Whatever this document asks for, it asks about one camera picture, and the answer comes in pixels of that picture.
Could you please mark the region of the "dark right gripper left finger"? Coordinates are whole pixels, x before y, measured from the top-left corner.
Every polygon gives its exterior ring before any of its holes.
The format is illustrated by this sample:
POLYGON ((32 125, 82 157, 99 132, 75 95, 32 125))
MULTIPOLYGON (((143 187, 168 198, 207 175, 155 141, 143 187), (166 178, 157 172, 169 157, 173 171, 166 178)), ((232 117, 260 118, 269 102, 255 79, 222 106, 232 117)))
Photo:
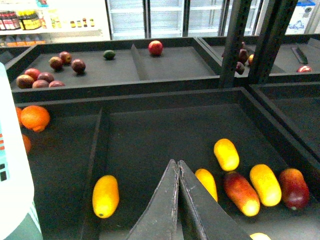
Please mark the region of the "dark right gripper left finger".
POLYGON ((177 237, 179 171, 171 159, 128 240, 174 240, 177 237))

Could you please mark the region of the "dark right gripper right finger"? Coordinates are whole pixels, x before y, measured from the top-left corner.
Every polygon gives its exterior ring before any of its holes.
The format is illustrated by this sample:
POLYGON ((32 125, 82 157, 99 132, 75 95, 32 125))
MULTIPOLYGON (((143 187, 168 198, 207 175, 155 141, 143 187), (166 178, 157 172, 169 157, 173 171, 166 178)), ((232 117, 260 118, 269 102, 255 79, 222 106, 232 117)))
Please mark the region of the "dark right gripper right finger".
POLYGON ((178 210, 185 240, 250 240, 180 160, 178 210))

